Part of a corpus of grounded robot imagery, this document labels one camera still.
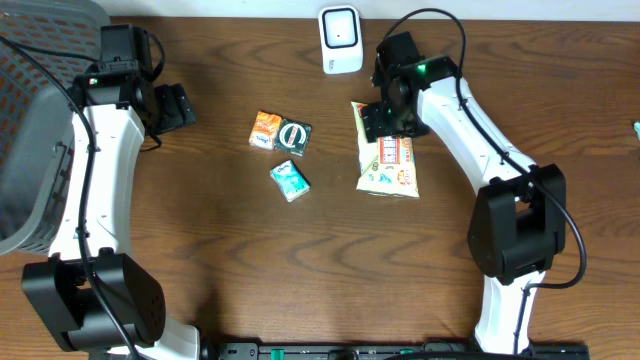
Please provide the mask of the dark green round-logo packet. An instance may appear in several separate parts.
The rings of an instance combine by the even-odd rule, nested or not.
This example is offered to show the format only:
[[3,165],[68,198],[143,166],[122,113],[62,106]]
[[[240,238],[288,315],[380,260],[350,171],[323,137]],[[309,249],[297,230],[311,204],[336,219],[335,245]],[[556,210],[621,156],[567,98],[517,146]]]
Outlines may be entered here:
[[312,127],[305,123],[284,119],[277,133],[274,148],[303,156],[310,141]]

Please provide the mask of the orange tissue pack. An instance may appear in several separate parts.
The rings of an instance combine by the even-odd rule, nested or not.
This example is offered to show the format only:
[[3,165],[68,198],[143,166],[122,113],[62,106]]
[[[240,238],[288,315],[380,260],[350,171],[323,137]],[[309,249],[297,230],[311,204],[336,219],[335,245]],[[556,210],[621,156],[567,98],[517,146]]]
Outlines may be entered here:
[[259,111],[249,136],[249,144],[261,149],[273,150],[282,122],[283,118],[277,114]]

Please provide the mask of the yellow snack bag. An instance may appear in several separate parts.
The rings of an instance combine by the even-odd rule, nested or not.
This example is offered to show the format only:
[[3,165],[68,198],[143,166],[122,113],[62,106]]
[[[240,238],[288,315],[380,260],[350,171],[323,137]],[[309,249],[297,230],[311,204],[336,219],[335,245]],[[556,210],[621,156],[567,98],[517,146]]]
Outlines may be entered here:
[[365,105],[352,102],[351,106],[361,172],[356,190],[378,196],[419,198],[412,139],[388,136],[369,143],[361,114]]

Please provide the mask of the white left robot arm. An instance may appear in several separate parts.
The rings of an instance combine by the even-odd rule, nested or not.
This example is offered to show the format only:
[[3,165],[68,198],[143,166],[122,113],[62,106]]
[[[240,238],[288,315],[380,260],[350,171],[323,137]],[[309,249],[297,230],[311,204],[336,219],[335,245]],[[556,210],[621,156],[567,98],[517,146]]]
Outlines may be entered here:
[[65,96],[74,154],[64,213],[46,261],[22,288],[58,344],[95,359],[209,359],[199,330],[171,317],[160,283],[133,258],[130,210],[146,138],[195,123],[181,85],[161,85],[157,37],[136,26],[101,30],[100,58]]

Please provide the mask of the teal tissue pack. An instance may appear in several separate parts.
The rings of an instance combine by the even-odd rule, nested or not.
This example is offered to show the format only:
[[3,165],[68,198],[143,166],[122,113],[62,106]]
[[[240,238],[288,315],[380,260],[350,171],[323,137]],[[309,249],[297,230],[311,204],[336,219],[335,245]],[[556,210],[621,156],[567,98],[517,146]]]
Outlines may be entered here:
[[311,190],[310,183],[292,160],[274,167],[270,176],[288,202],[293,202]]

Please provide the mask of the mint green snack packet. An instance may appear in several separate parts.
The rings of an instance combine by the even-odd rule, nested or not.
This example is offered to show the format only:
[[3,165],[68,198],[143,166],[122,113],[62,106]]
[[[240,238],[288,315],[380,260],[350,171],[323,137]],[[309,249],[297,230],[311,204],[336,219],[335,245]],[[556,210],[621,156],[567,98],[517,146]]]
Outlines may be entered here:
[[636,132],[638,140],[640,140],[640,122],[635,122],[633,125],[633,128],[634,128],[634,131]]

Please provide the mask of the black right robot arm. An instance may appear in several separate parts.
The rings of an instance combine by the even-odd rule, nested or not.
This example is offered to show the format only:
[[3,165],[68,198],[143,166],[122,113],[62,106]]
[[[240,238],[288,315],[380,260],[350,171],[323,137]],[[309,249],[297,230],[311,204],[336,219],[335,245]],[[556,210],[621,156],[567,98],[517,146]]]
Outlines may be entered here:
[[376,48],[372,83],[378,102],[363,116],[368,142],[434,133],[467,176],[476,201],[467,243],[484,275],[474,330],[481,352],[524,355],[535,296],[565,248],[566,181],[554,165],[538,166],[511,144],[480,108],[447,55],[426,58],[407,32]]

